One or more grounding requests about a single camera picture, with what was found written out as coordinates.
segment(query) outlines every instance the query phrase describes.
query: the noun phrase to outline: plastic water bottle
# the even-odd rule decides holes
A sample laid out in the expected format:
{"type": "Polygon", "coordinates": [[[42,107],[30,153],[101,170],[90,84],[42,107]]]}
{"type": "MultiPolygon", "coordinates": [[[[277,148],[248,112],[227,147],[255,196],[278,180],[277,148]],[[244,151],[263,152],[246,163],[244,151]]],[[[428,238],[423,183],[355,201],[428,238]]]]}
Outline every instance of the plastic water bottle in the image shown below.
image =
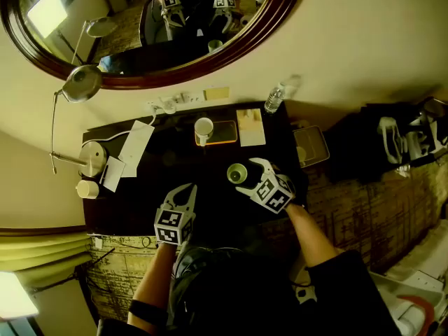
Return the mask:
{"type": "Polygon", "coordinates": [[[266,113],[273,114],[277,112],[280,107],[281,102],[285,98],[285,85],[279,83],[272,91],[269,93],[269,97],[265,103],[266,113]]]}

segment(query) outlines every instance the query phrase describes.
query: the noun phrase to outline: white cable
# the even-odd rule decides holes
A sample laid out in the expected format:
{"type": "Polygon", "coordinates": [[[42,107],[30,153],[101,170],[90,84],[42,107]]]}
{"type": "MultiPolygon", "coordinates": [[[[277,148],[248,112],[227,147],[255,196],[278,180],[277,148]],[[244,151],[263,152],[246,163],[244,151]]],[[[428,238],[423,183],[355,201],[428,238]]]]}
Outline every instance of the white cable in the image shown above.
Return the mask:
{"type": "Polygon", "coordinates": [[[83,145],[81,147],[84,147],[84,145],[86,145],[89,142],[109,142],[109,141],[112,141],[112,139],[115,139],[115,138],[117,138],[119,136],[122,136],[122,135],[124,135],[126,133],[130,133],[130,132],[133,132],[133,131],[139,131],[139,130],[142,130],[143,128],[147,127],[147,126],[152,126],[154,121],[155,121],[155,116],[156,116],[155,108],[153,107],[152,110],[153,110],[153,113],[152,113],[151,116],[153,117],[153,120],[148,125],[145,125],[144,127],[140,127],[140,128],[137,128],[137,129],[131,129],[129,131],[120,132],[120,133],[114,134],[112,137],[105,138],[105,139],[89,139],[88,141],[83,142],[83,145]]]}

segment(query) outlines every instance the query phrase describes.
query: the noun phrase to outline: oval mirror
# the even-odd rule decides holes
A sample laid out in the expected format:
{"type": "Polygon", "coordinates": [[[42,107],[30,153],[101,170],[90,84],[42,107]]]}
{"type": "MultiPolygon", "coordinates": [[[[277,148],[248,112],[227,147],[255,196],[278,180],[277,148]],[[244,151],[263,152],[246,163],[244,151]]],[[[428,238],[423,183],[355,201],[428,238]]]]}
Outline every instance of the oval mirror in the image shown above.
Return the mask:
{"type": "Polygon", "coordinates": [[[156,88],[220,69],[266,39],[297,0],[0,0],[12,42],[66,79],[94,64],[103,88],[156,88]]]}

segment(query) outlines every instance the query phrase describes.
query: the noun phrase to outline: floor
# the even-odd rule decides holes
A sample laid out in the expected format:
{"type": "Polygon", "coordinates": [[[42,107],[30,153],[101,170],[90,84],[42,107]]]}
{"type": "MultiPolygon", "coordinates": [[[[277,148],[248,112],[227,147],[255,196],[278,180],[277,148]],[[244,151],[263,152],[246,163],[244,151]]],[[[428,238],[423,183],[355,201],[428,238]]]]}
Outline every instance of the floor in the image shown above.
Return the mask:
{"type": "MultiPolygon", "coordinates": [[[[376,272],[392,266],[434,226],[448,197],[448,155],[412,169],[408,177],[394,171],[381,182],[329,182],[326,165],[305,169],[309,176],[309,212],[333,243],[361,252],[376,272]]],[[[288,219],[261,225],[277,255],[297,255],[297,240],[288,219]]],[[[155,253],[154,237],[106,237],[94,259],[105,257],[88,272],[92,301],[102,318],[127,319],[130,300],[155,253]]]]}
{"type": "MultiPolygon", "coordinates": [[[[144,6],[148,0],[131,0],[129,7],[113,16],[117,29],[101,39],[95,51],[92,62],[99,63],[104,56],[141,47],[140,20],[144,6]]],[[[255,0],[241,0],[241,11],[244,14],[256,13],[255,0]]]]}

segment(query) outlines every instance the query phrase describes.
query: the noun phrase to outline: black wristband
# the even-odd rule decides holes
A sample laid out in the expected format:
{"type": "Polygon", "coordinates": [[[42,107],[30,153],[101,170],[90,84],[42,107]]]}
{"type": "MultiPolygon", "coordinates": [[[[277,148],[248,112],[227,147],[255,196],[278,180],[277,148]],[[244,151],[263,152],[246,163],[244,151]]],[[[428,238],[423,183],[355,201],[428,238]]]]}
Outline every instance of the black wristband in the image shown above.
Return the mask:
{"type": "Polygon", "coordinates": [[[133,300],[129,312],[154,326],[166,326],[167,324],[168,313],[165,310],[142,301],[133,300]]]}

